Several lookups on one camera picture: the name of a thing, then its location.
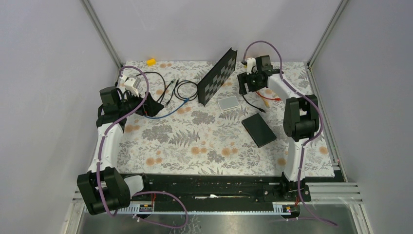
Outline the black network switch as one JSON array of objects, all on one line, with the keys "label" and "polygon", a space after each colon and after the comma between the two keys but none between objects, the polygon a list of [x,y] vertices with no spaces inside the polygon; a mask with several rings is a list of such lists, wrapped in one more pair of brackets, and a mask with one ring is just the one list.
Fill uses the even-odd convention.
[{"label": "black network switch", "polygon": [[242,120],[241,123],[258,148],[277,139],[277,136],[259,113]]}]

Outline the checkerboard calibration board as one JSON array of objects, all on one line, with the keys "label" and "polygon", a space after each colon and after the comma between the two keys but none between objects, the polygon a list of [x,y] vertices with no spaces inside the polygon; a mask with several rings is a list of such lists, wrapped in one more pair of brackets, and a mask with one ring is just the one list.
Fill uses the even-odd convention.
[{"label": "checkerboard calibration board", "polygon": [[236,68],[237,51],[230,48],[197,84],[198,102],[212,99]]}]

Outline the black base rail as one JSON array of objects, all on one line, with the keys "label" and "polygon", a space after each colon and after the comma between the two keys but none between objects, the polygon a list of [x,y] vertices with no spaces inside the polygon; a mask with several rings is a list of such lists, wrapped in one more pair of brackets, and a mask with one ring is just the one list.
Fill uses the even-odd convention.
[{"label": "black base rail", "polygon": [[155,175],[88,173],[78,179],[91,214],[134,207],[140,213],[269,212],[275,202],[310,202],[310,185],[342,182],[341,177],[288,182],[284,176]]}]

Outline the white network switch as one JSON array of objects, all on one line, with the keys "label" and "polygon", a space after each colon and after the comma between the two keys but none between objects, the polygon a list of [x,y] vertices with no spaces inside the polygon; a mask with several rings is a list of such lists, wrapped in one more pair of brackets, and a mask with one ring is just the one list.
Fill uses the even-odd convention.
[{"label": "white network switch", "polygon": [[239,102],[236,96],[219,99],[217,103],[221,111],[227,111],[239,106]]}]

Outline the yellow toy block left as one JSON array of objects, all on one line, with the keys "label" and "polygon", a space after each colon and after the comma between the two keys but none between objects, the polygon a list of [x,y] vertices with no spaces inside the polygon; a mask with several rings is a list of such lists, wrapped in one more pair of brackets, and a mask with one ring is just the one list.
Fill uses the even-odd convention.
[{"label": "yellow toy block left", "polygon": [[153,58],[146,61],[147,66],[154,66],[156,63],[157,61]]}]

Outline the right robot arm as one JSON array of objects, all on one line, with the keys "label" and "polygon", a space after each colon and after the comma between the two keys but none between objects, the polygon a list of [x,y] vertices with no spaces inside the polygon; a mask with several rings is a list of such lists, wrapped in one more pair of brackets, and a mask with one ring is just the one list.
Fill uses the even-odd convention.
[{"label": "right robot arm", "polygon": [[285,104],[283,129],[290,142],[279,193],[281,198],[291,201],[305,186],[303,166],[306,144],[322,131],[318,99],[315,95],[300,93],[284,78],[281,69],[273,68],[269,56],[248,58],[242,64],[246,66],[246,72],[238,75],[241,95],[266,87]]}]

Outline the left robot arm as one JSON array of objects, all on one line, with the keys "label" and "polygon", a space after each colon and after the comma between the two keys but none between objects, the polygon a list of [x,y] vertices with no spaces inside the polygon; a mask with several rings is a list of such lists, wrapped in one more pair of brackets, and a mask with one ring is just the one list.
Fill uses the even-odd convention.
[{"label": "left robot arm", "polygon": [[122,93],[114,86],[100,90],[100,97],[94,157],[87,172],[77,177],[77,186],[89,214],[109,212],[114,215],[130,205],[133,195],[146,200],[151,194],[150,185],[144,183],[141,175],[124,178],[116,169],[126,115],[134,111],[144,117],[154,117],[164,106],[151,94],[137,97],[129,91]]}]

